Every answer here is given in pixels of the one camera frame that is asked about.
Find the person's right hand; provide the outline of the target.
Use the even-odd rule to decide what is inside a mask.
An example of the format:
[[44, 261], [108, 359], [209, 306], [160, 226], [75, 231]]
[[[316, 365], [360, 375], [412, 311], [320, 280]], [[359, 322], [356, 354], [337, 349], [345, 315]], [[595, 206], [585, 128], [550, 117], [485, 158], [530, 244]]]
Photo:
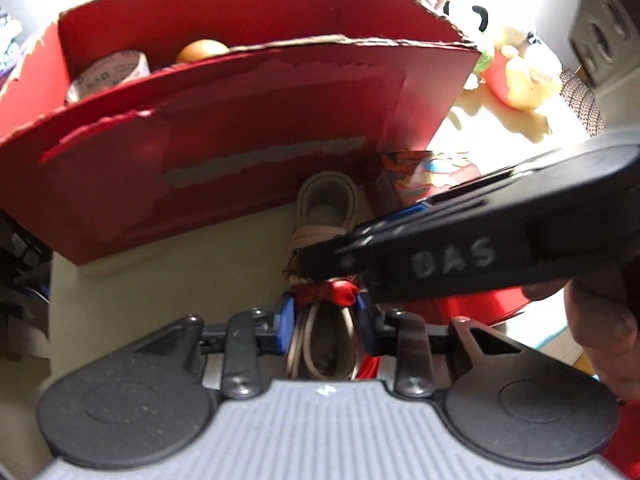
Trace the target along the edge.
[[570, 280], [525, 285], [532, 301], [564, 292], [565, 313], [573, 338], [593, 370], [616, 396], [639, 401], [639, 325], [628, 304], [623, 273], [606, 269]]

